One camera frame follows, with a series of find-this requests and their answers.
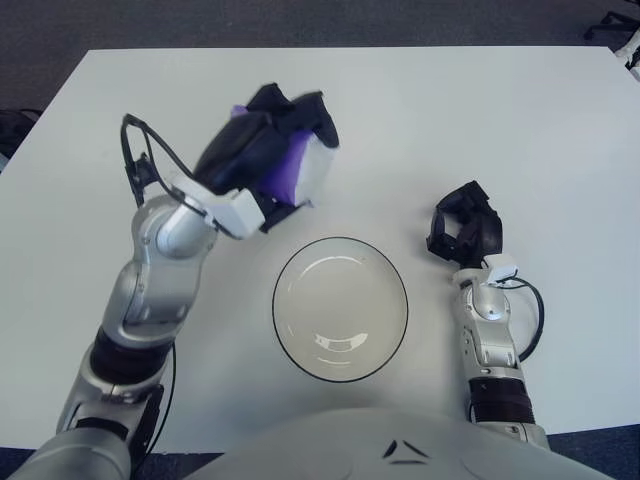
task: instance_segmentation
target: gray carpet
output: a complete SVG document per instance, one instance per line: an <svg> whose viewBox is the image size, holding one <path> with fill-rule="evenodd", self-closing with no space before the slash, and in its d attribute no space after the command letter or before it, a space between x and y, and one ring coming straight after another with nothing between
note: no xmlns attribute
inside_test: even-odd
<svg viewBox="0 0 640 480"><path fill-rule="evenodd" d="M88 49L407 45L584 45L606 0L2 0L0 108L44 108ZM629 34L590 42L618 48ZM552 448L639 479L640 428L554 435ZM0 449L0 478L27 457ZM152 456L143 478L184 476L210 457Z"/></svg>

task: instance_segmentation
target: black logo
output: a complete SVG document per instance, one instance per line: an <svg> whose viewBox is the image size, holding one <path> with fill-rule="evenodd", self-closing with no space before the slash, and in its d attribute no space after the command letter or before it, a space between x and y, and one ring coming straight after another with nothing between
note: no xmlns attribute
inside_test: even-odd
<svg viewBox="0 0 640 480"><path fill-rule="evenodd" d="M393 440L382 458L387 459L390 465L427 465L431 457L406 440L401 444Z"/></svg>

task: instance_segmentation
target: white bowl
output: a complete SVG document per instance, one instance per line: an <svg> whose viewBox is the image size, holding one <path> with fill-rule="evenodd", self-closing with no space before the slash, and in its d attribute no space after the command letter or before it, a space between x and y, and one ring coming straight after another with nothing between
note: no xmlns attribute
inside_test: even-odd
<svg viewBox="0 0 640 480"><path fill-rule="evenodd" d="M273 294L278 340L293 362L331 382L382 368L407 328L407 295L379 250L332 237L310 243L283 268Z"/></svg>

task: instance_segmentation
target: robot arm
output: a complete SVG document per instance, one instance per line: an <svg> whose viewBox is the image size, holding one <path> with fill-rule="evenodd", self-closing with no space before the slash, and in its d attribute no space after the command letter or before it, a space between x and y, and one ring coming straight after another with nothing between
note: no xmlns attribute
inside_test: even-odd
<svg viewBox="0 0 640 480"><path fill-rule="evenodd" d="M488 268L464 269L454 275L460 288L454 315L460 330L464 371L470 389L470 418L478 426L549 448L535 424L509 319L511 307L499 282L517 268L508 255L485 257Z"/></svg>
<svg viewBox="0 0 640 480"><path fill-rule="evenodd" d="M462 268L453 276L459 289L453 310L470 389L469 421L549 448L544 430L535 424L509 332L511 307L500 288L518 269L502 253L502 222L488 199L475 181L450 193L436 206L427 238L429 251ZM456 237L445 232L445 215L461 224Z"/></svg>
<svg viewBox="0 0 640 480"><path fill-rule="evenodd" d="M193 174L177 160L182 174L173 178L172 188L158 174L149 137L170 157L177 158L175 153L144 122L125 116L123 154L140 207L132 221L133 257L118 275L95 341L82 359L56 437L13 478L86 478L87 471L92 478L129 478L132 464L147 453L168 355L218 234L246 238L308 200L298 195L293 205L279 201L274 198L279 192L263 180L269 174L273 184L279 165L304 161L311 147L300 148L301 141L319 140L313 143L314 159L319 149L326 153L338 146L321 93L289 101L277 85L266 85L243 110L205 149ZM148 157L133 161L128 126L142 130ZM298 156L291 159L287 152L295 142ZM167 195L145 203L144 188L155 181Z"/></svg>

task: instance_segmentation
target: chair leg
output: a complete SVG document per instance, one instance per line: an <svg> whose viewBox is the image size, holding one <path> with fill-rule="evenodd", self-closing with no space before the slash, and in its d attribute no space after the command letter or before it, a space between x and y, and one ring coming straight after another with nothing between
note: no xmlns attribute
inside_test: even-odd
<svg viewBox="0 0 640 480"><path fill-rule="evenodd" d="M628 17L626 15L622 15L617 12L607 12L605 17L602 19L603 24L611 23L611 20L617 20L622 23L638 23L639 20L637 18Z"/></svg>
<svg viewBox="0 0 640 480"><path fill-rule="evenodd" d="M630 23L616 23L615 25L592 25L589 30L584 34L585 40L593 39L594 30L603 32L635 32L640 28L640 22L636 21L634 24Z"/></svg>

